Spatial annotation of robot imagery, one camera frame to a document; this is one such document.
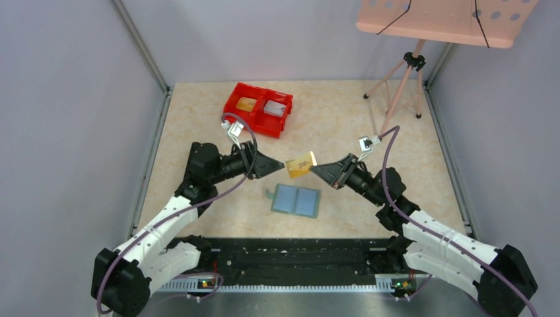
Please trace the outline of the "green card holder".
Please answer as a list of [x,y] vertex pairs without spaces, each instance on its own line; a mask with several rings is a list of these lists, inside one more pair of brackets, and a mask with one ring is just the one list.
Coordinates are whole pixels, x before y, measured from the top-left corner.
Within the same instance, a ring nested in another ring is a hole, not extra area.
[[321,191],[310,188],[277,184],[274,190],[266,190],[271,201],[271,211],[316,219],[319,212]]

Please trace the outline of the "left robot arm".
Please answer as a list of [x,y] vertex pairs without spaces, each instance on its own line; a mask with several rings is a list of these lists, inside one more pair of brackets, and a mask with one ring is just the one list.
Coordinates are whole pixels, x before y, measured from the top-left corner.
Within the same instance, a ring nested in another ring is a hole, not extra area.
[[209,252],[208,243],[199,236],[175,238],[242,181],[223,193],[217,184],[237,176],[260,179],[284,167],[258,151],[254,141],[233,145],[228,155],[220,154],[213,143],[192,143],[184,178],[162,210],[128,241],[97,254],[91,286],[97,313],[137,316],[155,291],[198,266]]

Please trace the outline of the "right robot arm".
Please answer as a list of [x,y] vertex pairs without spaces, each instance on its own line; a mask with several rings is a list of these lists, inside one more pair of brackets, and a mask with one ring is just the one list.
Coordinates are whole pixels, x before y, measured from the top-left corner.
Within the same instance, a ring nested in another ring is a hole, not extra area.
[[331,187],[351,188],[380,208],[376,217],[397,234],[388,247],[396,269],[434,275],[490,316],[519,316],[536,294],[538,284],[520,250],[482,243],[437,221],[404,196],[406,186],[394,168],[372,175],[349,154],[310,170]]

